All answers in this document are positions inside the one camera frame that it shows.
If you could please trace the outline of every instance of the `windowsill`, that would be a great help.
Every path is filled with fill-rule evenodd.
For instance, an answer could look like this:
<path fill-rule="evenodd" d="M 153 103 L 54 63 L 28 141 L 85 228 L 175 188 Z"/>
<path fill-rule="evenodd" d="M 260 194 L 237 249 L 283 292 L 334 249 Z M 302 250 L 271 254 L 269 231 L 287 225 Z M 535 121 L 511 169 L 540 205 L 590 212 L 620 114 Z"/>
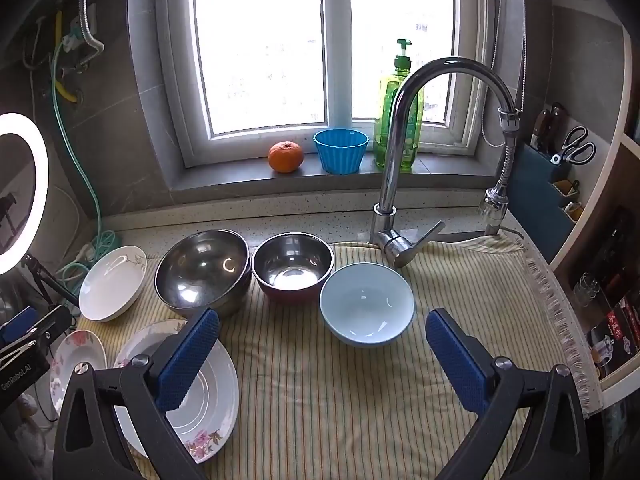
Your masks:
<path fill-rule="evenodd" d="M 495 183 L 495 171 L 471 156 L 419 153 L 411 173 L 401 173 L 399 188 L 484 189 Z M 184 170 L 171 188 L 174 202 L 189 203 L 280 193 L 314 192 L 335 189 L 377 189 L 382 170 L 365 153 L 358 173 L 333 175 L 322 169 L 315 153 L 305 155 L 293 173 L 275 173 L 266 158 L 222 162 Z"/>

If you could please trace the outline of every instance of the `towel fringe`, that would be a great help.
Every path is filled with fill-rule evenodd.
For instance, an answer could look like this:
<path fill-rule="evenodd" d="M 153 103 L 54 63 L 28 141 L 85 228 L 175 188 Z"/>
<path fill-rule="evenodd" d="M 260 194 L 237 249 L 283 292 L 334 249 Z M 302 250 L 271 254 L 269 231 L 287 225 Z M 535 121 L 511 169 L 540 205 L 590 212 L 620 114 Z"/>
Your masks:
<path fill-rule="evenodd" d="M 584 369 L 580 345 L 571 333 L 569 322 L 562 309 L 562 302 L 558 300 L 552 284 L 549 283 L 548 277 L 533 258 L 527 258 L 527 267 L 529 267 L 530 275 L 535 280 L 538 290 L 543 297 L 546 310 L 560 338 L 562 350 L 566 356 L 566 364 L 571 369 L 575 387 L 576 390 L 578 390 L 582 414 L 587 417 L 589 412 L 595 408 L 591 405 L 591 390 L 593 389 L 593 385 Z"/>

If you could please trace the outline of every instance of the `faucet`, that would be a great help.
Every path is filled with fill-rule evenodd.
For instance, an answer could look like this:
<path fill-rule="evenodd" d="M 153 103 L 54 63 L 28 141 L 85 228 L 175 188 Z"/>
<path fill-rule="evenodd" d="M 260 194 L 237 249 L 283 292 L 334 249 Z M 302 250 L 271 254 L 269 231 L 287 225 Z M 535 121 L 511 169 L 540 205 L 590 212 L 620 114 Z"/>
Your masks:
<path fill-rule="evenodd" d="M 480 204 L 481 216 L 486 221 L 485 235 L 496 235 L 507 213 L 507 184 L 513 167 L 516 137 L 520 127 L 520 112 L 516 109 L 507 85 L 498 75 L 484 64 L 465 57 L 443 57 L 421 66 L 404 80 L 396 93 L 391 108 L 389 137 L 386 147 L 385 171 L 382 176 L 380 200 L 373 206 L 373 219 L 369 241 L 385 253 L 388 261 L 396 268 L 404 267 L 414 259 L 420 248 L 434 239 L 445 224 L 440 220 L 415 244 L 394 229 L 396 208 L 394 198 L 398 190 L 398 176 L 402 161 L 402 150 L 406 137 L 406 123 L 412 102 L 420 88 L 441 74 L 465 73 L 482 80 L 494 92 L 500 103 L 498 114 L 504 134 L 506 153 L 498 182 L 487 189 Z"/>

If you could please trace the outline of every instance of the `dish soap bottle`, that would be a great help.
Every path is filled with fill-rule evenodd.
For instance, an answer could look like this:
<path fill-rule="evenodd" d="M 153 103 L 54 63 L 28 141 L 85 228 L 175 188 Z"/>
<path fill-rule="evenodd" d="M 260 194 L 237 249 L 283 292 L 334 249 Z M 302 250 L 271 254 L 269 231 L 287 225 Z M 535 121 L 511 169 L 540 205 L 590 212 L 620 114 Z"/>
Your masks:
<path fill-rule="evenodd" d="M 389 138 L 389 126 L 391 119 L 391 107 L 402 81 L 409 75 L 411 70 L 411 59 L 406 55 L 406 48 L 411 45 L 409 40 L 398 40 L 400 44 L 400 56 L 396 56 L 394 66 L 396 73 L 383 77 L 380 80 L 380 107 L 376 115 L 376 122 L 373 130 L 373 153 L 376 165 L 380 168 L 385 166 L 386 144 Z M 420 127 L 422 126 L 422 111 L 424 109 L 424 88 L 420 88 L 418 95 L 411 104 L 409 119 L 406 126 L 406 138 L 404 140 L 404 150 L 402 150 L 402 163 L 400 170 L 410 170 L 415 160 L 415 153 L 418 151 L 420 141 Z"/>

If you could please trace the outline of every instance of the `product box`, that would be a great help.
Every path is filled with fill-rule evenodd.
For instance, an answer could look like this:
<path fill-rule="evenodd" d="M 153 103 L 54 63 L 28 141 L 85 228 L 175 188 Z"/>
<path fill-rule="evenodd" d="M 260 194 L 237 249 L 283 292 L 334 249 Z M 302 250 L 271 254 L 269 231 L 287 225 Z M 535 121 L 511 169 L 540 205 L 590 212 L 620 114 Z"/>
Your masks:
<path fill-rule="evenodd" d="M 586 337 L 600 378 L 636 355 L 640 348 L 640 323 L 626 298 L 622 298 Z"/>

